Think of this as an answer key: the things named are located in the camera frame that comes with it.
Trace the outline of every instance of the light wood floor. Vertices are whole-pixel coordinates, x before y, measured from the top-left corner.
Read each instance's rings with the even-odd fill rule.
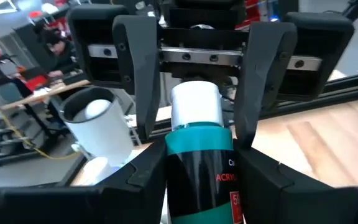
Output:
[[[358,101],[262,120],[252,146],[333,187],[358,185]]]

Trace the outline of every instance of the wooden surface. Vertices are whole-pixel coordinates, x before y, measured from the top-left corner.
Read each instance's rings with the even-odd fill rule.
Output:
[[[333,187],[358,185],[358,101],[259,121],[252,146]],[[87,178],[80,172],[72,185]]]
[[[26,103],[37,102],[37,101],[45,99],[46,97],[53,96],[53,95],[56,95],[59,93],[63,93],[64,91],[72,90],[74,88],[78,88],[78,87],[89,85],[89,84],[90,84],[90,82],[88,80],[82,80],[82,81],[79,81],[79,82],[76,82],[76,83],[73,83],[70,85],[64,85],[64,84],[59,85],[59,86],[56,86],[55,88],[51,88],[50,91],[46,92],[45,94],[36,95],[36,96],[30,95],[30,96],[24,98],[23,100],[19,100],[14,103],[9,103],[7,105],[4,105],[1,107],[1,109],[8,110],[8,109],[11,109],[11,108],[14,108],[16,106],[20,106],[20,105],[23,105]]]

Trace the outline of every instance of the black frame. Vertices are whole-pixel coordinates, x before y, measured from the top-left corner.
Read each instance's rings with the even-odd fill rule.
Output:
[[[273,118],[285,114],[297,113],[355,100],[358,100],[358,75],[327,82],[322,94],[313,101],[280,103],[276,109],[262,113],[260,119]],[[161,121],[158,125],[156,124],[156,128],[159,129],[162,127],[170,127],[170,120]],[[168,134],[168,132],[160,133],[158,137],[162,138],[166,134]],[[86,158],[81,155],[58,185],[66,187],[70,186],[71,182],[85,163]]]

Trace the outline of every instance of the white cap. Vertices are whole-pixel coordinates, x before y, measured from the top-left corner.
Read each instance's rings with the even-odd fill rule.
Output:
[[[172,89],[171,100],[173,130],[194,122],[212,122],[223,126],[221,94],[214,83],[181,83]]]

